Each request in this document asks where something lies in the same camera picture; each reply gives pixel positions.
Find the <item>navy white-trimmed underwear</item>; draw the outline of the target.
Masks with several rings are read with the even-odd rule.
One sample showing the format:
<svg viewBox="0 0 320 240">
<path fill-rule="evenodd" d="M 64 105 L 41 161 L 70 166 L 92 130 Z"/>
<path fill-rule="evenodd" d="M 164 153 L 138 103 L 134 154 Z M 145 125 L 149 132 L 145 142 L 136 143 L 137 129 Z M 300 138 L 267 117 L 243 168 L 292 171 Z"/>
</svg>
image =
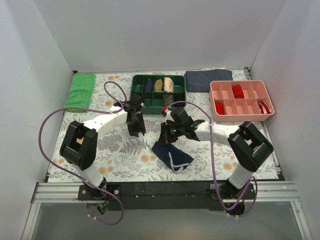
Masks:
<svg viewBox="0 0 320 240">
<path fill-rule="evenodd" d="M 179 173 L 185 170 L 194 160 L 189 154 L 176 148 L 172 144 L 160 145 L 156 142 L 151 150 L 173 172 Z"/>
</svg>

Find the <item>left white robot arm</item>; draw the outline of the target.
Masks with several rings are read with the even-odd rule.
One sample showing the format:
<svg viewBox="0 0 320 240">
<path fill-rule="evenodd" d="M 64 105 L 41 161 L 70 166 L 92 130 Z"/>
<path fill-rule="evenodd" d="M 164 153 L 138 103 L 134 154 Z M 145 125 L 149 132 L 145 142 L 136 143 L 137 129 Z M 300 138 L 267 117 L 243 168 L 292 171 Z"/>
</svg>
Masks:
<svg viewBox="0 0 320 240">
<path fill-rule="evenodd" d="M 103 199 L 107 193 L 106 180 L 94 164 L 98 140 L 122 124 L 127 124 L 130 136 L 144 135 L 146 128 L 142 108 L 145 105 L 145 99 L 134 94 L 130 101 L 115 103 L 109 109 L 110 114 L 101 114 L 85 122 L 73 121 L 68 126 L 59 153 L 84 178 L 90 187 L 89 194 L 95 200 Z"/>
</svg>

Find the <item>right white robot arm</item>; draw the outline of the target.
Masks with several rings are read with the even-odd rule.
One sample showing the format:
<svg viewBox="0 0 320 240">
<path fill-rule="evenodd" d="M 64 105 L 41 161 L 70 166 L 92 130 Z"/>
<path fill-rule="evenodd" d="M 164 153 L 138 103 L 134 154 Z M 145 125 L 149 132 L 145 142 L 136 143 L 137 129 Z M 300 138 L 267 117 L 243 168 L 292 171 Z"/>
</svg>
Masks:
<svg viewBox="0 0 320 240">
<path fill-rule="evenodd" d="M 181 107 L 172 111 L 164 107 L 160 114 L 165 117 L 157 141 L 160 145 L 174 143 L 185 136 L 189 140 L 214 141 L 231 147 L 238 160 L 238 166 L 225 184 L 227 195 L 232 199 L 243 195 L 244 185 L 274 151 L 269 140 L 249 121 L 239 126 L 227 126 L 202 119 L 193 120 Z"/>
</svg>

